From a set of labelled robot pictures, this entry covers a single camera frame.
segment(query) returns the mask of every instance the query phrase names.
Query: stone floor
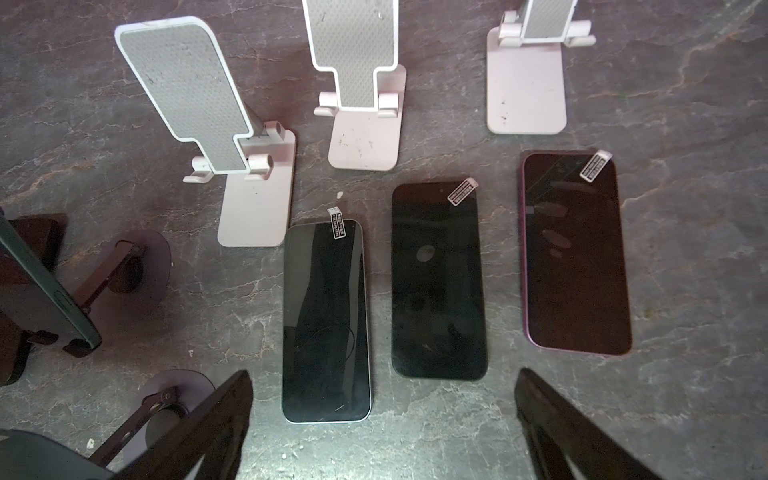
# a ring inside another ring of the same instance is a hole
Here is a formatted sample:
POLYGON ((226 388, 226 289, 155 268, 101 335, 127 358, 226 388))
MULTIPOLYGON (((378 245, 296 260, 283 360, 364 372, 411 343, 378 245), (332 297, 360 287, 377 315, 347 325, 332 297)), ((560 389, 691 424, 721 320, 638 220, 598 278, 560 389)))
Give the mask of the stone floor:
MULTIPOLYGON (((568 126, 485 126, 485 36, 513 2, 401 2, 408 68, 397 167, 344 171, 312 115, 299 0, 0 5, 0 199, 8 217, 69 217, 60 281, 74 289, 104 243, 158 230, 174 255, 161 308, 97 352, 36 348, 0 389, 0 426, 87 455, 165 369, 222 382, 248 369, 255 401, 240 478, 532 478, 513 385, 535 369, 665 478, 768 478, 768 2, 582 0, 598 43, 564 50, 568 126), (353 425, 291 425, 280 411, 283 249, 216 239, 223 179, 183 184, 181 144, 114 43, 119 24, 197 15, 243 99, 299 141, 293 218, 339 202, 366 228, 374 405, 353 425), (517 177, 522 151, 601 147, 619 171, 634 348, 617 358, 543 351, 521 327, 517 177), (404 379, 389 362, 389 208, 395 186, 480 183, 490 367, 479 382, 404 379)), ((113 467, 120 468, 118 458, 113 467)))

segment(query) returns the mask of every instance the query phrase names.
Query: textured gray pad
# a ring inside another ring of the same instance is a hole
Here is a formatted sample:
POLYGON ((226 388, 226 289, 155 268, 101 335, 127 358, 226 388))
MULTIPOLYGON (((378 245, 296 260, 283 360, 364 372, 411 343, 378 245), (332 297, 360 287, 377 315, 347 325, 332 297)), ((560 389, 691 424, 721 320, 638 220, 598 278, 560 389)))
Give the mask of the textured gray pad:
POLYGON ((528 0, 525 9, 531 16, 525 26, 526 38, 559 38, 571 19, 574 0, 528 0))
POLYGON ((194 24, 124 31, 120 43, 174 135, 197 140, 215 171, 245 171, 233 136, 252 129, 207 32, 194 24))
POLYGON ((306 0, 315 62, 335 68, 339 105, 373 108, 377 67, 394 68, 398 21, 392 0, 306 0))

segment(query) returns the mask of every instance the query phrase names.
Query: phone stand base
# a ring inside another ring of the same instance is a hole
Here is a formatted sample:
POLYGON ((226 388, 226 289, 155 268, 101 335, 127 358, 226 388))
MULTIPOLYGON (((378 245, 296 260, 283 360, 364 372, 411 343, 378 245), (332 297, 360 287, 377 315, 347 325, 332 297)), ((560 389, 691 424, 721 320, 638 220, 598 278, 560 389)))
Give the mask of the phone stand base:
POLYGON ((397 117, 381 118, 375 111, 336 112, 328 149, 328 161, 334 167, 387 171, 397 164, 406 68, 398 65, 394 71, 379 72, 379 92, 397 93, 397 117))
POLYGON ((268 154, 273 159, 269 180, 249 180, 248 174, 228 174, 219 219, 219 243, 224 247, 276 247, 288 228, 296 159, 296 135, 284 131, 280 143, 241 142, 246 157, 268 154))
POLYGON ((557 134, 565 128, 561 44, 498 46, 488 33, 488 129, 495 134, 557 134))

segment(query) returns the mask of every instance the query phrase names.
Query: phone screen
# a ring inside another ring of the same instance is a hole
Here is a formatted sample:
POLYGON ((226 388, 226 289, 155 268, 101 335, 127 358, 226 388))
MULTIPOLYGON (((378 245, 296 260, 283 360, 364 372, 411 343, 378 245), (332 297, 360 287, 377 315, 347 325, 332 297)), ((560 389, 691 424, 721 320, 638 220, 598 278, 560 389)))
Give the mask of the phone screen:
POLYGON ((525 328, 536 345, 621 355, 632 345, 616 168, 579 176, 589 153, 523 162, 525 328))
POLYGON ((291 227, 285 239, 283 414, 356 422, 371 409, 362 228, 344 220, 291 227))
POLYGON ((488 368, 477 198, 461 182, 392 194, 392 365, 404 376, 480 379, 488 368))

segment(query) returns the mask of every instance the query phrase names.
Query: dark phone stand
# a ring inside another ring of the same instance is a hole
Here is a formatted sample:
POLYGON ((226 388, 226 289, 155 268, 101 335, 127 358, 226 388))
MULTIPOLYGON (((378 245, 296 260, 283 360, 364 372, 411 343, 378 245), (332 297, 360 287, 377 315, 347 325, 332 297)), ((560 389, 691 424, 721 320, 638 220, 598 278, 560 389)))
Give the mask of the dark phone stand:
POLYGON ((590 480, 661 480, 533 370, 520 370, 515 402, 539 480, 574 480, 566 456, 590 480))
MULTIPOLYGON (((61 247, 65 226, 60 217, 63 216, 24 217, 9 221, 21 239, 30 247, 36 259, 40 260, 48 271, 53 270, 55 259, 61 247)), ((83 313, 88 315, 91 312, 94 301, 107 288, 113 295, 117 296, 130 298, 132 295, 136 296, 137 293, 146 296, 146 288, 142 291, 138 290, 148 276, 152 277, 156 284, 154 288, 149 290, 159 290, 158 286, 161 285, 164 292, 167 273, 170 271, 170 251, 167 243, 164 244, 164 240, 163 242, 157 241, 157 237, 162 238, 159 233, 156 233, 155 237, 152 238, 154 242, 143 242, 142 240, 147 237, 146 232, 147 230, 126 232, 113 240, 112 250, 106 254, 96 270, 72 294, 72 299, 83 313), (146 262, 143 261, 149 243, 153 243, 149 248, 153 250, 154 263, 159 264, 157 268, 151 268, 152 266, 146 265, 146 262), (152 270, 162 271, 157 274, 152 270)), ((16 261, 4 259, 2 263, 4 269, 16 269, 20 275, 26 276, 21 273, 23 269, 16 261)), ((150 291, 148 296, 151 298, 146 302, 145 310, 151 310, 157 306, 163 295, 150 291)), ((122 305, 112 306, 112 309, 109 308, 110 306, 107 307, 103 310, 108 315, 112 313, 111 310, 118 310, 122 305)), ((58 334, 56 333, 44 330, 31 332, 22 329, 0 312, 0 386, 10 385, 21 377, 32 343, 51 345, 57 340, 58 334)), ((93 352, 95 348, 96 346, 90 346, 83 339, 73 339, 63 347, 63 350, 76 358, 81 358, 93 352)))
POLYGON ((7 437, 0 442, 0 464, 10 466, 12 478, 182 480, 204 456, 195 478, 234 480, 253 403, 253 385, 245 370, 232 375, 130 465, 114 476, 106 469, 154 413, 173 408, 178 388, 171 386, 146 397, 141 407, 90 458, 41 435, 0 430, 7 437))

